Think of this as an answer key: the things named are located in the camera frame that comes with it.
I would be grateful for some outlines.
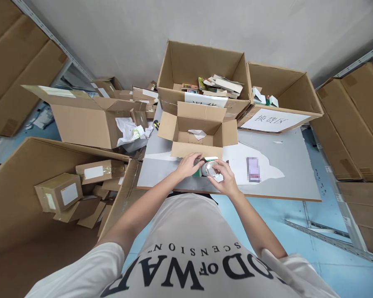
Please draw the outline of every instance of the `cylindrical container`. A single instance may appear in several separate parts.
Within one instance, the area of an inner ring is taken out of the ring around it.
[[[201,167],[202,176],[214,177],[217,174],[215,169],[213,169],[215,164],[218,165],[216,161],[205,162]]]

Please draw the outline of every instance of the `gray table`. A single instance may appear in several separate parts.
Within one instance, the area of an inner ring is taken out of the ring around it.
[[[155,120],[162,116],[160,105],[157,106]],[[238,131],[241,143],[249,145],[268,157],[272,166],[283,172],[285,177],[268,179],[256,185],[241,185],[239,189],[248,197],[266,197],[276,199],[292,199],[321,202],[319,190],[315,181],[304,138],[300,128],[289,130],[282,135],[267,135],[262,133]],[[154,129],[145,156],[171,151],[172,142],[157,136]],[[144,158],[138,189],[149,189],[174,171],[179,164],[175,160]],[[198,192],[219,194],[204,177],[188,177],[179,183],[175,189],[182,192]]]

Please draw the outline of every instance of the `hand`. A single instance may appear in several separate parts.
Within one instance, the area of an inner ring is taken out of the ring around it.
[[[185,156],[178,165],[177,170],[174,172],[181,178],[192,176],[204,164],[204,161],[198,162],[194,165],[195,159],[202,156],[202,153],[191,153]]]
[[[235,175],[229,167],[229,164],[220,159],[215,159],[215,161],[218,163],[218,165],[213,165],[213,169],[220,172],[220,174],[223,175],[224,180],[221,182],[217,182],[213,177],[207,178],[210,180],[211,184],[214,185],[214,187],[221,191],[223,194],[225,194],[229,198],[234,197],[235,195],[240,193],[240,190],[236,184]]]

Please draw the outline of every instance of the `paper label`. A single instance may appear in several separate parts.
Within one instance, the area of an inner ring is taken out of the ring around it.
[[[153,91],[145,90],[145,89],[142,89],[142,94],[146,95],[146,96],[153,97],[153,98],[157,98],[159,96],[159,94],[157,92],[153,92]]]
[[[102,94],[103,97],[110,98],[104,88],[98,88],[98,90]]]
[[[76,183],[73,183],[61,190],[61,195],[64,206],[68,205],[70,202],[76,199],[79,196]]]
[[[49,95],[76,98],[76,96],[74,96],[72,92],[70,92],[69,90],[62,90],[62,89],[56,89],[56,88],[51,88],[51,87],[45,87],[45,86],[39,86],[39,88]]]
[[[56,210],[53,196],[51,194],[46,194],[46,197],[47,197],[47,202],[48,202],[48,206],[50,207],[50,209]]]
[[[307,115],[292,114],[280,111],[260,109],[242,128],[261,130],[267,132],[280,132],[290,126],[294,126],[305,119]]]
[[[208,96],[185,92],[185,102],[197,103],[205,106],[216,106],[223,108],[227,103],[228,97]]]
[[[84,170],[84,177],[86,179],[92,179],[104,175],[104,167],[98,166],[93,168],[88,168]]]

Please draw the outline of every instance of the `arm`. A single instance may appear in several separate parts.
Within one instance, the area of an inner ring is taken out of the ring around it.
[[[127,257],[135,238],[152,220],[168,194],[184,178],[193,175],[203,165],[204,161],[200,161],[194,166],[195,159],[201,154],[192,153],[184,157],[179,163],[177,170],[132,204],[113,227],[98,241],[96,246],[106,242],[118,243],[122,247],[125,257]]]
[[[266,248],[278,259],[286,257],[287,253],[279,240],[249,203],[245,195],[238,189],[235,176],[229,165],[219,159],[216,159],[216,162],[219,163],[219,166],[214,165],[213,168],[223,175],[224,180],[217,182],[212,177],[208,178],[214,187],[227,195],[235,206],[249,242],[257,256],[261,258],[261,252]]]

